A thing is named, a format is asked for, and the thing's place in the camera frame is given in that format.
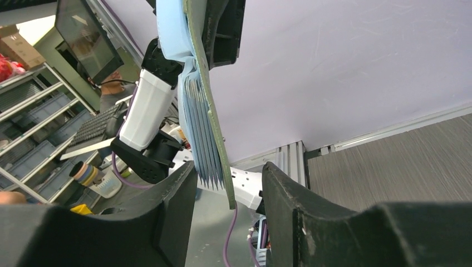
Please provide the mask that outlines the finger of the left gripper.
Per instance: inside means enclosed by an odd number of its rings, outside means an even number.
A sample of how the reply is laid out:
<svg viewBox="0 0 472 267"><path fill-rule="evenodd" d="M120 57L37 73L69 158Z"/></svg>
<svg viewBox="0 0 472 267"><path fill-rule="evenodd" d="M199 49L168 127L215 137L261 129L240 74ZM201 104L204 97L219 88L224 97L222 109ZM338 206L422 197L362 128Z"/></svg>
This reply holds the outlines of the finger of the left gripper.
<svg viewBox="0 0 472 267"><path fill-rule="evenodd" d="M208 68L232 65L239 56L245 0L208 0L202 41Z"/></svg>

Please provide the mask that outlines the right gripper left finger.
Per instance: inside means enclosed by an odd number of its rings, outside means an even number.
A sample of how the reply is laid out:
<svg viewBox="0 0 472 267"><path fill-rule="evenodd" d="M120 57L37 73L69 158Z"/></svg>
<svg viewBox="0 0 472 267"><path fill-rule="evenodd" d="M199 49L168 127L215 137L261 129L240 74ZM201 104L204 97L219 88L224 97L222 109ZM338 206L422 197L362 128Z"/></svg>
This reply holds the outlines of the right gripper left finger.
<svg viewBox="0 0 472 267"><path fill-rule="evenodd" d="M1 265L184 266L197 179L194 163L186 162L101 215L2 205Z"/></svg>

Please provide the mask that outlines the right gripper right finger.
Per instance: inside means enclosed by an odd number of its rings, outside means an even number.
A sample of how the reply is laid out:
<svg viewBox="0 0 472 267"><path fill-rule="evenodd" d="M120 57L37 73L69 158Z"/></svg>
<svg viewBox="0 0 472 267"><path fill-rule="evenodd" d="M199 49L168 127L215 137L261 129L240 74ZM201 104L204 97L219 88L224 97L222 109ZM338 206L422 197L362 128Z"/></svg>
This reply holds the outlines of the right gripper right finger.
<svg viewBox="0 0 472 267"><path fill-rule="evenodd" d="M471 265L470 202L381 202L357 212L271 162L262 188L271 266Z"/></svg>

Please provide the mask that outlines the green card holder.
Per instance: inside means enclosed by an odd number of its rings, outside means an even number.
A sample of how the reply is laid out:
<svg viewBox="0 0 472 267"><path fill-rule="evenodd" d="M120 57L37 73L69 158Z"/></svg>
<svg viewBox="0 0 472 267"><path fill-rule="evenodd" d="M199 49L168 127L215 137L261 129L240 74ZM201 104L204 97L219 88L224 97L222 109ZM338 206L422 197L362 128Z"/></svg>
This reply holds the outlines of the green card holder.
<svg viewBox="0 0 472 267"><path fill-rule="evenodd" d="M184 66L178 76L178 110L195 168L206 188L225 190L234 210L234 186L202 40L206 1L156 1L155 9L164 57Z"/></svg>

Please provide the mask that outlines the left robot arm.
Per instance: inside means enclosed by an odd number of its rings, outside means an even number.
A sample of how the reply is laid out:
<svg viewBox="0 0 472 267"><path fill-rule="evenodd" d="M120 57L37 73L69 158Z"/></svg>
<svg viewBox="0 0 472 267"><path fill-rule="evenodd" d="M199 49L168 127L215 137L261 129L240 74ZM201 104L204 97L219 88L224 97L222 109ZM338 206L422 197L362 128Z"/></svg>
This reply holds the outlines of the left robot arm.
<svg viewBox="0 0 472 267"><path fill-rule="evenodd" d="M114 156L150 184L192 161L199 186L224 189L262 213L262 176L230 166L209 72L239 55L244 1L150 1L158 36L146 50L137 89L113 140Z"/></svg>

